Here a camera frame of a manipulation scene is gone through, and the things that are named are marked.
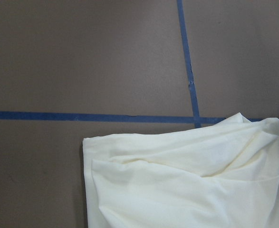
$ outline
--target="crumpled white cloth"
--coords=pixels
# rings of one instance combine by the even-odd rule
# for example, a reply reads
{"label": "crumpled white cloth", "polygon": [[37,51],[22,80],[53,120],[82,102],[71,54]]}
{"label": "crumpled white cloth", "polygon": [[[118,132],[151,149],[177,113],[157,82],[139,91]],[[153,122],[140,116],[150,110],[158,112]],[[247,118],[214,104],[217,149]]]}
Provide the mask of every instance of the crumpled white cloth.
{"label": "crumpled white cloth", "polygon": [[279,228],[279,119],[83,140],[89,228]]}

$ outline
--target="gray surface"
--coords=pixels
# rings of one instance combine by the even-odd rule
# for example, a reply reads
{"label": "gray surface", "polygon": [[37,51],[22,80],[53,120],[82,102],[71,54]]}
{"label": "gray surface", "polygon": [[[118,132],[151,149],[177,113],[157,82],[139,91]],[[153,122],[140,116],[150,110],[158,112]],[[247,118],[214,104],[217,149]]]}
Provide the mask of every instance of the gray surface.
{"label": "gray surface", "polygon": [[176,3],[0,1],[0,110],[192,116]]}
{"label": "gray surface", "polygon": [[0,120],[0,228],[86,227],[81,143],[192,124]]}
{"label": "gray surface", "polygon": [[279,1],[186,0],[201,116],[279,117]]}

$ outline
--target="blue tape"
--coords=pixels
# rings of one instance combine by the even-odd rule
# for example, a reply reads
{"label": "blue tape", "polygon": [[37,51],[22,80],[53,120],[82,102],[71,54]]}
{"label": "blue tape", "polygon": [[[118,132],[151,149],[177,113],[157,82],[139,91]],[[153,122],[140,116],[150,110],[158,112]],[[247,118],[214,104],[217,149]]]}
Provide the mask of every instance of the blue tape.
{"label": "blue tape", "polygon": [[182,42],[183,42],[183,53],[184,53],[187,76],[188,76],[188,81],[189,81],[189,91],[190,91],[190,96],[191,96],[194,125],[195,125],[195,128],[198,128],[198,127],[201,127],[200,112],[198,109],[198,102],[197,102],[196,90],[195,90],[195,85],[194,85],[194,78],[193,78],[190,51],[189,51],[187,31],[186,31],[186,24],[185,24],[185,19],[184,19],[184,15],[183,15],[183,1],[182,0],[177,0],[177,8],[178,8],[179,25],[181,28],[181,35],[182,35]]}
{"label": "blue tape", "polygon": [[[200,117],[202,124],[217,124],[225,118]],[[188,116],[151,116],[151,115],[108,115],[108,114],[77,114],[77,113],[32,113],[3,112],[0,120],[48,120],[48,121],[92,121],[92,122],[129,122],[129,123],[172,123],[193,124],[194,118]]]}

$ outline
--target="blue tape strip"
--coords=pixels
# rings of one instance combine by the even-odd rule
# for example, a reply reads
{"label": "blue tape strip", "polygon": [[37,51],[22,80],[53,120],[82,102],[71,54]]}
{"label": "blue tape strip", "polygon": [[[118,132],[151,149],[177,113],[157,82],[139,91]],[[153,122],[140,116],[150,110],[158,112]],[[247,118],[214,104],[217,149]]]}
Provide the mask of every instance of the blue tape strip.
{"label": "blue tape strip", "polygon": [[190,91],[190,96],[191,96],[194,125],[195,125],[195,128],[198,128],[198,127],[201,127],[200,112],[198,109],[198,102],[197,102],[196,90],[195,90],[195,85],[194,85],[194,78],[193,78],[193,72],[192,72],[192,66],[191,66],[191,58],[190,58],[190,51],[189,51],[189,45],[188,45],[187,31],[186,31],[185,19],[184,19],[184,15],[183,15],[183,1],[182,0],[177,0],[177,8],[178,8],[179,24],[180,24],[180,28],[181,28],[181,35],[182,35],[182,42],[183,42],[183,53],[184,53],[187,76],[188,76],[188,81],[189,81],[189,91]]}
{"label": "blue tape strip", "polygon": [[[202,124],[217,124],[225,118],[200,117]],[[49,121],[93,121],[93,122],[129,122],[129,123],[172,123],[193,124],[194,118],[188,116],[150,116],[150,115],[108,115],[108,114],[77,114],[77,113],[32,113],[3,112],[0,120],[49,120]]]}

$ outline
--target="vertical blue tape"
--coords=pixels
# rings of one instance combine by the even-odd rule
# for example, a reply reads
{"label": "vertical blue tape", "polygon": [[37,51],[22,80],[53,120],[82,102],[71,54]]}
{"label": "vertical blue tape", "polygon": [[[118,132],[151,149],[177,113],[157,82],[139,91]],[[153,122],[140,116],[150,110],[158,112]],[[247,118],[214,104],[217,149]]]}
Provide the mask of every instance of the vertical blue tape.
{"label": "vertical blue tape", "polygon": [[188,76],[188,81],[189,81],[189,91],[190,91],[190,96],[191,96],[194,125],[195,125],[195,128],[199,128],[199,127],[201,127],[200,112],[198,109],[198,102],[197,102],[196,90],[195,90],[195,85],[194,85],[194,78],[193,78],[190,51],[189,51],[187,31],[186,31],[186,24],[185,24],[185,19],[184,19],[184,15],[183,15],[183,1],[182,0],[177,0],[177,8],[178,8],[179,24],[180,24],[180,28],[181,28],[181,35],[182,35],[182,42],[183,42],[183,53],[184,53],[187,76]]}

